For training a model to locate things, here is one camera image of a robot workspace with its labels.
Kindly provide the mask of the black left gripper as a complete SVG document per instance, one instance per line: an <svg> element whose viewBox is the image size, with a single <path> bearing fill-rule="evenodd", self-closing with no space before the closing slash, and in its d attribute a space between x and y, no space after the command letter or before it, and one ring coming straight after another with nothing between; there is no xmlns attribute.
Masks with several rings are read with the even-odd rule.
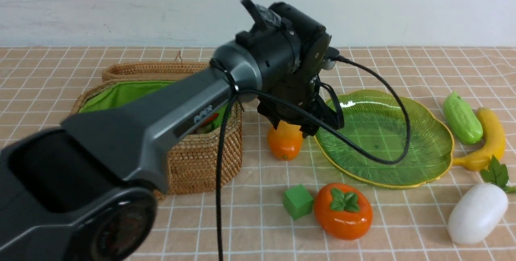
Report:
<svg viewBox="0 0 516 261"><path fill-rule="evenodd" d="M236 43L251 53L262 75L258 113L275 128L280 121L299 125L303 137L315 135L320 125L300 110L335 130L342 129L341 108L332 110L319 94L324 88L337 99L319 76L331 41L325 26L285 2L268 7L252 0L240 2L254 20L249 31L236 36Z"/></svg>

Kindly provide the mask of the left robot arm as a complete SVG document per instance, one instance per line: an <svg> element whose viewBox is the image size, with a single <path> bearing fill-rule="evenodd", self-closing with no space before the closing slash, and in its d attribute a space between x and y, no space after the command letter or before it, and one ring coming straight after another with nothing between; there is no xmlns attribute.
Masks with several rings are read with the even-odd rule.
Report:
<svg viewBox="0 0 516 261"><path fill-rule="evenodd" d="M208 68L2 149L2 261L123 261L153 227L170 149L236 99L258 97L260 114L304 136L343 126L318 94L319 72L338 55L326 28L284 2L241 3L253 27L217 48Z"/></svg>

